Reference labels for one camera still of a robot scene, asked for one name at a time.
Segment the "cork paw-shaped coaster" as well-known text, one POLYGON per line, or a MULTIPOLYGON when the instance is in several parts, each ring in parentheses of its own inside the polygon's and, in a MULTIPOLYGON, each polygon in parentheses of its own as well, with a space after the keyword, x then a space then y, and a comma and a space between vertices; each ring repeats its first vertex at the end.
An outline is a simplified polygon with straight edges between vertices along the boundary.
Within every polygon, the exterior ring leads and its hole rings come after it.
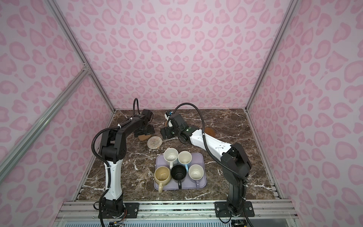
POLYGON ((138 136, 138 139, 140 140, 140 141, 145 141, 145 140, 148 140, 149 138, 151 138, 151 134, 149 134, 149 135, 140 135, 140 136, 138 136))

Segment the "white multicolour woven coaster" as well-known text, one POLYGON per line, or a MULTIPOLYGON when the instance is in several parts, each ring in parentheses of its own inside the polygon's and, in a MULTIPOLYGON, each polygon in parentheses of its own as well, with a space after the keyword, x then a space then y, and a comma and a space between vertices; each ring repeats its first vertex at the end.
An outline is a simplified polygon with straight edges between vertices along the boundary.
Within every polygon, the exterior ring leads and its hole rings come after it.
POLYGON ((163 140, 158 136, 150 137, 147 141, 147 147, 149 149, 158 149, 163 143, 163 140))

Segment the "white speckled mug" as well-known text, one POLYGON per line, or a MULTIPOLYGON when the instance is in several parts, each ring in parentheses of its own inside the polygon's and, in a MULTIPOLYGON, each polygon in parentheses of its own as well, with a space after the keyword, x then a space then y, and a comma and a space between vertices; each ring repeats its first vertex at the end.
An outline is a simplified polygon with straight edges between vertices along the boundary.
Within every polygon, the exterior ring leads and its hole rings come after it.
POLYGON ((175 148, 167 148, 163 154, 164 160, 168 163, 170 170, 179 163, 179 152, 175 148))

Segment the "light blue mug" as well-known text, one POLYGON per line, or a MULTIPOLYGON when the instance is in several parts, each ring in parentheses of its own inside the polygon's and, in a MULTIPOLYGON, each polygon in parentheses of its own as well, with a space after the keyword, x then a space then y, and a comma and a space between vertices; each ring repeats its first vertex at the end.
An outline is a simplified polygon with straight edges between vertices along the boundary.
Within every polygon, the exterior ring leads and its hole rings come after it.
POLYGON ((180 165, 184 166, 186 171, 189 171, 189 167, 192 162, 192 154, 188 151, 182 151, 178 155, 178 162, 180 165))

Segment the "brown wooden round coaster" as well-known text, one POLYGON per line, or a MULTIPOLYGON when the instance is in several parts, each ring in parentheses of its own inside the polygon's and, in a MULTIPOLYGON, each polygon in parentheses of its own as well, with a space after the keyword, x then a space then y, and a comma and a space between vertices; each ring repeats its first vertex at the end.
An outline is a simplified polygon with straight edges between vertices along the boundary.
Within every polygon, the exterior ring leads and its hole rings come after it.
POLYGON ((213 128, 211 127, 206 127, 205 128, 205 133, 211 137, 215 137, 216 136, 216 132, 213 128))

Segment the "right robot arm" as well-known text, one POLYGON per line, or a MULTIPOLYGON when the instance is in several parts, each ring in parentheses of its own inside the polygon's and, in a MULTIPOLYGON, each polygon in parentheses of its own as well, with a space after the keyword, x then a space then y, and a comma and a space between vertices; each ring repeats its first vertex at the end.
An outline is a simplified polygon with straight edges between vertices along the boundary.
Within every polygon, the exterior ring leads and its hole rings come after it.
POLYGON ((248 176, 251 162, 239 143, 222 142, 206 133, 205 121, 202 127, 189 125, 179 113, 168 111, 164 115, 166 127, 160 130, 163 139, 178 138, 180 142, 205 150, 222 167, 223 176, 229 183, 227 209, 233 216, 245 211, 248 176))

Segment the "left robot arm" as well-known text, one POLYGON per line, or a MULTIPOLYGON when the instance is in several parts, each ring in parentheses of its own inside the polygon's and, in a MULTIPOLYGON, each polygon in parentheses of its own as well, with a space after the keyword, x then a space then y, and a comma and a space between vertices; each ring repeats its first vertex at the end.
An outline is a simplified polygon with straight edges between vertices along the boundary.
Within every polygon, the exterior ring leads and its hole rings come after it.
POLYGON ((99 212, 103 217, 119 217, 124 214, 121 168, 127 153, 127 137, 131 134, 140 141, 149 139, 154 133, 153 112, 143 110, 115 127, 98 132, 92 140, 91 149, 95 157, 105 166, 105 192, 99 199, 99 212))

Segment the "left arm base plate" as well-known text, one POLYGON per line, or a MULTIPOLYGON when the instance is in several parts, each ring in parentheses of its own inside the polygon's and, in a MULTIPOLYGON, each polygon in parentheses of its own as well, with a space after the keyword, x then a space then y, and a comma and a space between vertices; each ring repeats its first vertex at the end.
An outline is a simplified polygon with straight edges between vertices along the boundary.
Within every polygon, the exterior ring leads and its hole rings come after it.
POLYGON ((137 218, 140 204, 137 202, 117 202, 106 200, 102 203, 101 214, 98 217, 111 218, 137 218))

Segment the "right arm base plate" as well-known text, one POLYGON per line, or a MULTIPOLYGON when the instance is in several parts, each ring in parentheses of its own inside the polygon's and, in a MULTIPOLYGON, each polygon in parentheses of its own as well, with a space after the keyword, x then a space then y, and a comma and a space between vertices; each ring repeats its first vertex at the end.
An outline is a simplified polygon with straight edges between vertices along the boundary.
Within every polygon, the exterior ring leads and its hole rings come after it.
POLYGON ((245 201, 244 205, 234 207, 227 201, 214 202, 215 214, 217 218, 238 218, 244 217, 255 217, 254 208, 251 201, 245 201))

